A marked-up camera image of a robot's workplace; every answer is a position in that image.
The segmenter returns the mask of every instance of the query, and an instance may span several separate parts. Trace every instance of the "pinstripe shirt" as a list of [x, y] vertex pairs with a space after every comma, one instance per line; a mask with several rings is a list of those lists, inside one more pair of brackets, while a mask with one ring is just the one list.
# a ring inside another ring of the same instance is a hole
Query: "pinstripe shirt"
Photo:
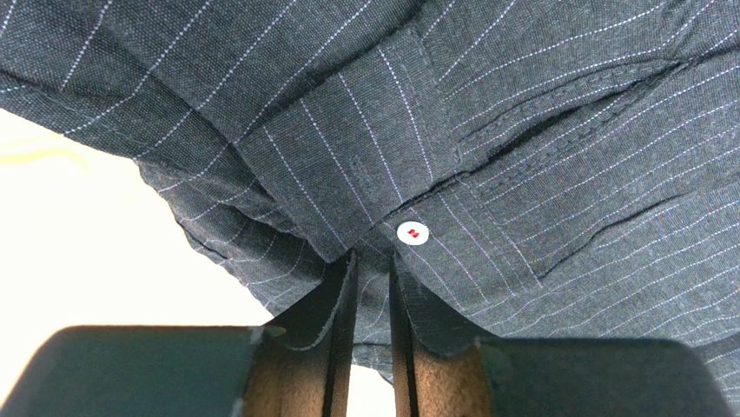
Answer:
[[[740, 414], [735, 0], [4, 0], [0, 107], [133, 159], [278, 314], [394, 251], [481, 327], [695, 348]], [[396, 237], [421, 222], [428, 242]]]

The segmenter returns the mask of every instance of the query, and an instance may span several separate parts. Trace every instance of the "garment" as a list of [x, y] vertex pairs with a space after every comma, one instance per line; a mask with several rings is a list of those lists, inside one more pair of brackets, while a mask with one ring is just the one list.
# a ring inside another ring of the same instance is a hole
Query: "garment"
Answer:
[[399, 251], [504, 337], [687, 343], [740, 414], [737, 1], [0, 13], [0, 107], [133, 159], [271, 313], [355, 249], [355, 363], [389, 378]]

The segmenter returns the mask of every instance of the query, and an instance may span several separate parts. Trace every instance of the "button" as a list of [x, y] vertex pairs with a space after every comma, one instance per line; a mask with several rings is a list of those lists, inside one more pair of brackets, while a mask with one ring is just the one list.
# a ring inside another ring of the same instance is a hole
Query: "button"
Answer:
[[396, 235], [406, 245], [423, 245], [429, 240], [429, 228], [419, 222], [403, 222], [396, 230]]

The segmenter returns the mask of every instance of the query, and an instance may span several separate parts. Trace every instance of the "dark gray fabric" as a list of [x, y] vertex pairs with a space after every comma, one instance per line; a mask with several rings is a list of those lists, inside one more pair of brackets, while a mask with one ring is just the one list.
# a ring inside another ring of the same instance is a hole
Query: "dark gray fabric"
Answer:
[[[0, 8], [0, 107], [135, 160], [276, 314], [349, 248], [390, 370], [398, 250], [479, 325], [664, 337], [740, 414], [740, 4], [400, 0]], [[395, 237], [424, 222], [429, 242]]]

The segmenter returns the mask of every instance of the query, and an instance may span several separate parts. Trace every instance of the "pinstripe fabric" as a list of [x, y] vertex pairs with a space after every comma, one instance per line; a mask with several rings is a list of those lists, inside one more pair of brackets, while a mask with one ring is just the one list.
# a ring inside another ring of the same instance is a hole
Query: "pinstripe fabric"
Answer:
[[[0, 6], [0, 106], [136, 161], [273, 313], [360, 254], [514, 337], [695, 348], [740, 415], [740, 7], [352, 0]], [[429, 241], [398, 242], [401, 222]]]

